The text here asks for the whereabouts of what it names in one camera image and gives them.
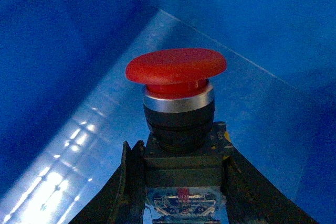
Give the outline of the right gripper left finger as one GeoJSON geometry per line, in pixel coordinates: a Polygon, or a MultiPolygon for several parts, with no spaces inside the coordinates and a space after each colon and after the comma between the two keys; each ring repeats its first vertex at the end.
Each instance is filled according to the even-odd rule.
{"type": "Polygon", "coordinates": [[[123,142],[121,164],[70,223],[143,223],[145,172],[143,141],[123,142]]]}

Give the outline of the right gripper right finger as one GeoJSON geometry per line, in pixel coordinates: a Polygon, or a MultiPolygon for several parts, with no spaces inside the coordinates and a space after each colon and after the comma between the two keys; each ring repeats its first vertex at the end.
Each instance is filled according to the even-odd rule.
{"type": "Polygon", "coordinates": [[[317,223],[279,191],[233,145],[223,160],[229,223],[317,223]]]}

